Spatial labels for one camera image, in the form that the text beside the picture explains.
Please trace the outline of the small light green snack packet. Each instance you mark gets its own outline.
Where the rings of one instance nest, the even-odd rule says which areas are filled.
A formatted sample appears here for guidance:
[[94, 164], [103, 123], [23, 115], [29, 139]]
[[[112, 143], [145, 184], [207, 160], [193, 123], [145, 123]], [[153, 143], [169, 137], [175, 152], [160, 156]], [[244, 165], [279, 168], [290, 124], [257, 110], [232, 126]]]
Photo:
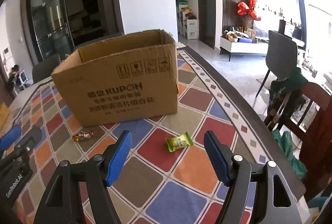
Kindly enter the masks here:
[[191, 137], [187, 132], [185, 132], [182, 135], [175, 136], [173, 138], [168, 138], [165, 141], [166, 141], [169, 152], [175, 152], [178, 149], [193, 146]]

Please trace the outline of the yellow woven tissue box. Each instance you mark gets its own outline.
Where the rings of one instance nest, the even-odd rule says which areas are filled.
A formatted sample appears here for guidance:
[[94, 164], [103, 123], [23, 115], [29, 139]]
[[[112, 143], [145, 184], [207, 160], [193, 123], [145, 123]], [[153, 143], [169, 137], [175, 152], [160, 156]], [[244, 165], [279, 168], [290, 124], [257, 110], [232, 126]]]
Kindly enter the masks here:
[[0, 104], [0, 131], [5, 128], [7, 117], [10, 115], [10, 110], [5, 103]]

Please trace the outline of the gold red wrapped candy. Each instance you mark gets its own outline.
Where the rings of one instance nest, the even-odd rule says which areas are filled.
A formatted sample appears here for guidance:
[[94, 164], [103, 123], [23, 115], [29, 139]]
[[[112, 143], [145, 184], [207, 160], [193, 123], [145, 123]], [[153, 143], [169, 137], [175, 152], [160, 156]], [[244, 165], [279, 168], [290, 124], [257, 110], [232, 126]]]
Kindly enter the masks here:
[[90, 140], [91, 137], [93, 137], [95, 134], [95, 131], [94, 130], [91, 130], [91, 131], [79, 131], [78, 133], [76, 133], [75, 135], [73, 135], [72, 139], [75, 141], [75, 142], [79, 142], [79, 141], [83, 141], [83, 140]]

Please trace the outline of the colourful diamond pattern tablecloth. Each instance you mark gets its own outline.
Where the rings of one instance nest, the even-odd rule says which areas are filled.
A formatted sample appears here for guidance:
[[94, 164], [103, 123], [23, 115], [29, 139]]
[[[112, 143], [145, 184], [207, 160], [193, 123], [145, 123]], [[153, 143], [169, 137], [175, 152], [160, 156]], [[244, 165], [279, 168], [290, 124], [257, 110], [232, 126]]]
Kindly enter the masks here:
[[[132, 148], [119, 180], [109, 194], [122, 223], [213, 223], [227, 194], [203, 147], [212, 130], [219, 141], [246, 160], [274, 160], [294, 196], [306, 189], [290, 168], [265, 124], [221, 75], [191, 48], [178, 51], [178, 112], [95, 126], [94, 136], [74, 142], [82, 126], [50, 81], [21, 93], [15, 124], [27, 133], [40, 127], [42, 140], [30, 155], [33, 176], [16, 202], [23, 223], [32, 223], [54, 170], [62, 160], [90, 159], [116, 142], [124, 130], [133, 135]], [[166, 139], [187, 132], [193, 146], [169, 152]]]

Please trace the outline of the dark grey dining chair left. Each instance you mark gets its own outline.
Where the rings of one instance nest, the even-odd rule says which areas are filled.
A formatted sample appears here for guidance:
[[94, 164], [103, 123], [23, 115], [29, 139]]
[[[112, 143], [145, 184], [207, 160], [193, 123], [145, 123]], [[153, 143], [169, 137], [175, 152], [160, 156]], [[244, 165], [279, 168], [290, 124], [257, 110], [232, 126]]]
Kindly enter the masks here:
[[61, 63], [59, 54], [54, 54], [51, 57], [35, 65], [32, 69], [33, 82], [38, 83], [43, 79], [51, 76], [54, 69]]

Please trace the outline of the brown cardboard box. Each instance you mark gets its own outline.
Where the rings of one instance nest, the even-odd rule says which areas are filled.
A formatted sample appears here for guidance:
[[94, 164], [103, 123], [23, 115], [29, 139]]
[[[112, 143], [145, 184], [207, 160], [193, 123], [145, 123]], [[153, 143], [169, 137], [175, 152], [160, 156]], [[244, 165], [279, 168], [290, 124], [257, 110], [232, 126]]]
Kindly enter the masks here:
[[147, 30], [78, 48], [52, 73], [83, 127], [177, 113], [176, 42]]

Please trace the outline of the red wooden chair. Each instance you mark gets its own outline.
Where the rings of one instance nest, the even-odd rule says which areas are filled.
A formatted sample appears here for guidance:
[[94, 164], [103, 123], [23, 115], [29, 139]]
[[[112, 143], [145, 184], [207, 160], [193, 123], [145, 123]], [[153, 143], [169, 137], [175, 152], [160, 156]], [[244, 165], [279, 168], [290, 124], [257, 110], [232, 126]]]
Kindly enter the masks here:
[[300, 141], [299, 160], [306, 166], [304, 197], [311, 200], [331, 178], [331, 95], [308, 82], [295, 92], [277, 97], [264, 120], [269, 130], [286, 127]]

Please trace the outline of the white tv cabinet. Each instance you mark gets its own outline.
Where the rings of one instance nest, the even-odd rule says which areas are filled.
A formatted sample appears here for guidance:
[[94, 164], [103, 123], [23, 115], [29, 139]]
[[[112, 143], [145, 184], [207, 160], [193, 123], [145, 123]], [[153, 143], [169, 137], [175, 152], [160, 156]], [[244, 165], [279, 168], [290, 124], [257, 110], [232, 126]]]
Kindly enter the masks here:
[[228, 55], [231, 61], [232, 56], [243, 55], [259, 55], [265, 56], [268, 50], [268, 44], [265, 42], [246, 43], [246, 42], [230, 42], [224, 37], [220, 38], [220, 55]]

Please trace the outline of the dark grey chair by window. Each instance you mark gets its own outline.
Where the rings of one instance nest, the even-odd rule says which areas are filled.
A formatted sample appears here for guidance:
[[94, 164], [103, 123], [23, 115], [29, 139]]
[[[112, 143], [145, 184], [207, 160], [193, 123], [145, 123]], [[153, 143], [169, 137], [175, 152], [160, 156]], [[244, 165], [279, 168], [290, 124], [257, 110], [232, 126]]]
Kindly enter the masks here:
[[266, 75], [259, 87], [256, 97], [272, 72], [278, 80], [284, 80], [297, 67], [298, 47], [290, 37], [277, 31], [269, 31], [269, 46], [266, 54]]

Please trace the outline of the white shelf with toys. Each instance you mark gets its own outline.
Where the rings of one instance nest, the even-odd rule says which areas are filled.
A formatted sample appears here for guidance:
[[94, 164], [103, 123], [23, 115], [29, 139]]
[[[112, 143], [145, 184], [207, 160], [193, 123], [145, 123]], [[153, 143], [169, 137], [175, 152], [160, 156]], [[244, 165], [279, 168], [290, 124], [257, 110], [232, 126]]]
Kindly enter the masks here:
[[198, 39], [198, 20], [187, 1], [177, 2], [178, 33], [188, 40]]

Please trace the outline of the black glass sliding door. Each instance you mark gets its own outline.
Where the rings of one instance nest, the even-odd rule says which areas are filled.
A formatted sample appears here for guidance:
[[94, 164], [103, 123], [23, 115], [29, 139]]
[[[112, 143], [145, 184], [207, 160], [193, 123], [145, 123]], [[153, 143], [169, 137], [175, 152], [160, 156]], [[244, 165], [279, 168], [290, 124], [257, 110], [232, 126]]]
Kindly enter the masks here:
[[21, 0], [24, 37], [33, 65], [75, 46], [124, 33], [119, 0]]

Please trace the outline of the red bow decoration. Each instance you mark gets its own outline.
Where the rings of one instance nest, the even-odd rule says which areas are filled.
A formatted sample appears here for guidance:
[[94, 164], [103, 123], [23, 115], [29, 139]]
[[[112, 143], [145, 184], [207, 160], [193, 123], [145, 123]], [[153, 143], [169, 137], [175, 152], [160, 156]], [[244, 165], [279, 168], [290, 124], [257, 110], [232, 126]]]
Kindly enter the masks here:
[[257, 16], [255, 10], [257, 0], [249, 0], [249, 4], [239, 2], [237, 4], [237, 14], [240, 16], [249, 15], [255, 21], [261, 21], [261, 17]]

